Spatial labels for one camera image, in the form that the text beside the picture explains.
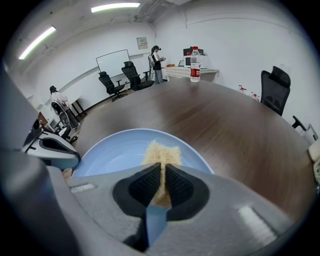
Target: ceiling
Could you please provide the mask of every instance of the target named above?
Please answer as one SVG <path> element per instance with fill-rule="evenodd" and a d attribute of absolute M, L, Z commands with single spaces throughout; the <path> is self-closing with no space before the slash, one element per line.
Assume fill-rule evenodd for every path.
<path fill-rule="evenodd" d="M 190 0 L 138 0 L 138 8 L 110 9 L 91 13 L 95 6 L 134 2 L 129 0 L 47 0 L 38 6 L 17 29 L 4 56 L 9 70 L 25 73 L 62 43 L 88 30 L 122 22 L 152 22 L 169 8 Z M 56 31 L 23 60 L 18 59 L 28 45 L 54 26 Z"/>

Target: white wall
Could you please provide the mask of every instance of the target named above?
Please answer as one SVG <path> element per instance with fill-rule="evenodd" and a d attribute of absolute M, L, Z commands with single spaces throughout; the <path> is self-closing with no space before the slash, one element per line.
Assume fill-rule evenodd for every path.
<path fill-rule="evenodd" d="M 291 92 L 283 117 L 297 116 L 320 135 L 320 65 L 318 53 L 299 24 L 272 2 L 198 0 L 173 8 L 158 18 L 155 43 L 167 64 L 183 59 L 183 48 L 204 49 L 219 69 L 217 83 L 242 85 L 261 95 L 261 71 L 285 65 Z"/>
<path fill-rule="evenodd" d="M 146 37 L 148 49 L 139 50 L 137 38 Z M 109 97 L 106 88 L 99 81 L 99 69 L 96 58 L 108 53 L 128 49 L 130 60 L 137 72 L 149 69 L 148 55 L 155 45 L 155 33 L 147 23 L 119 23 L 99 27 L 73 37 L 46 57 L 39 65 L 27 74 L 34 85 L 34 94 L 39 103 L 48 107 L 50 86 L 55 86 L 62 93 L 82 95 L 79 102 L 84 109 Z M 122 79 L 121 84 L 128 82 L 124 75 L 114 77 Z M 47 119 L 54 116 L 44 107 L 41 110 Z"/>
<path fill-rule="evenodd" d="M 18 89 L 22 92 L 23 96 L 26 98 L 30 98 L 35 93 L 34 86 L 26 79 L 26 77 L 23 77 L 17 72 L 8 72 L 10 78 L 15 83 L 15 85 L 18 87 Z"/>

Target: light blue bowl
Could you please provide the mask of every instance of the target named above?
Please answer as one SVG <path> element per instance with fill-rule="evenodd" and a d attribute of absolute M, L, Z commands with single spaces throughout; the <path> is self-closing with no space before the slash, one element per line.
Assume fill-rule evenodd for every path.
<path fill-rule="evenodd" d="M 140 166 L 150 142 L 179 147 L 182 165 L 214 173 L 206 160 L 181 139 L 160 130 L 130 129 L 112 134 L 83 156 L 72 177 L 108 174 Z"/>

